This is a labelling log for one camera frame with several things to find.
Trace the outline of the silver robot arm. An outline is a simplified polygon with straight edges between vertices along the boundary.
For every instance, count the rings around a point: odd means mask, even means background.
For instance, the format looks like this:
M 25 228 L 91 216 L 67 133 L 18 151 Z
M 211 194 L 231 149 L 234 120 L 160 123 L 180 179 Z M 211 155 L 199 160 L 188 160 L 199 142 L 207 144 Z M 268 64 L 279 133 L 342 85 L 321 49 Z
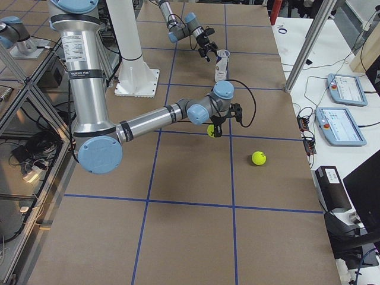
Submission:
M 125 142 L 186 118 L 201 125 L 227 115 L 234 88 L 222 80 L 198 100 L 181 99 L 152 111 L 141 103 L 133 108 L 137 98 L 155 96 L 160 71 L 144 61 L 132 2 L 107 1 L 121 65 L 115 89 L 106 88 L 97 49 L 98 6 L 97 1 L 48 3 L 51 26 L 61 36 L 77 114 L 75 154 L 83 169 L 101 175 L 120 165 Z
M 168 28 L 168 37 L 172 43 L 193 36 L 199 45 L 198 52 L 202 58 L 210 62 L 209 52 L 217 56 L 218 46 L 209 40 L 209 36 L 215 33 L 211 27 L 204 28 L 197 16 L 190 12 L 184 20 L 173 13 L 169 1 L 156 1 Z

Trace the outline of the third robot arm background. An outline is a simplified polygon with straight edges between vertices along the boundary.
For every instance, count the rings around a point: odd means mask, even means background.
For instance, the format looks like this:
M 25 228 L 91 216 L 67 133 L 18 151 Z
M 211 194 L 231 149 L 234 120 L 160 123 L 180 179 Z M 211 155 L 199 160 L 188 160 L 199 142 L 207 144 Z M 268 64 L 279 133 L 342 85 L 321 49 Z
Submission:
M 37 59 L 43 51 L 37 43 L 20 18 L 9 16 L 1 19 L 1 44 L 10 50 L 13 58 Z

